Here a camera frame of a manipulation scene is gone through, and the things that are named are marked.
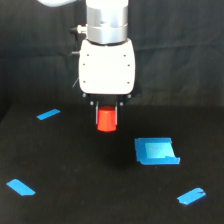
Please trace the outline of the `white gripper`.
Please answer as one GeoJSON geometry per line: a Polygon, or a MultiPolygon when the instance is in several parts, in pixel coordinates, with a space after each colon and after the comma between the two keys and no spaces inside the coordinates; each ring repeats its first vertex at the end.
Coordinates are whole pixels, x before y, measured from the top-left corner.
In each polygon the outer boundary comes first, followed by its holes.
{"type": "Polygon", "coordinates": [[[135,95],[136,60],[132,41],[97,45],[84,39],[81,49],[72,54],[79,56],[79,86],[89,104],[95,105],[95,124],[98,124],[101,104],[115,106],[118,126],[118,105],[123,106],[135,95]]]}

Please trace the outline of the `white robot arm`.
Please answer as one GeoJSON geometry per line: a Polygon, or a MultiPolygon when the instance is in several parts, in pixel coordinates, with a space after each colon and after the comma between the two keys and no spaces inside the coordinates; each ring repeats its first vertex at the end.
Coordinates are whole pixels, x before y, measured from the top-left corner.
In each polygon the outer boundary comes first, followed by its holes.
{"type": "Polygon", "coordinates": [[[135,85],[135,53],[128,37],[129,0],[85,0],[86,23],[70,30],[85,36],[79,56],[78,81],[95,107],[95,124],[104,132],[118,125],[118,108],[135,85]]]}

